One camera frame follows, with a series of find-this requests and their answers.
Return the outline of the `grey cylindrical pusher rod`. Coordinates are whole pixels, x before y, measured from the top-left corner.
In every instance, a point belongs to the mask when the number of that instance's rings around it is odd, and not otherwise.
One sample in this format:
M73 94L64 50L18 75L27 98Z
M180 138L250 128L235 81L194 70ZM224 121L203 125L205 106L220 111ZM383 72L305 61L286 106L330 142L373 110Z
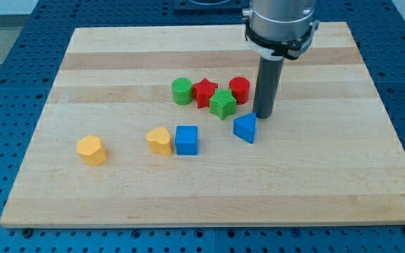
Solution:
M282 57L278 60L260 58L252 108L259 119L267 119L273 112L282 67Z

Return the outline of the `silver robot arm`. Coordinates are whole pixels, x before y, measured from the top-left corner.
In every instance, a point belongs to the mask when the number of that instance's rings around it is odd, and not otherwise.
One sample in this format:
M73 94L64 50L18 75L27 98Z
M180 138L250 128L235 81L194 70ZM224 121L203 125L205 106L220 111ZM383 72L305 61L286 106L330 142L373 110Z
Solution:
M311 46L319 21L315 0L252 0L243 10L245 40L259 56L252 111L271 116L285 59L297 60Z

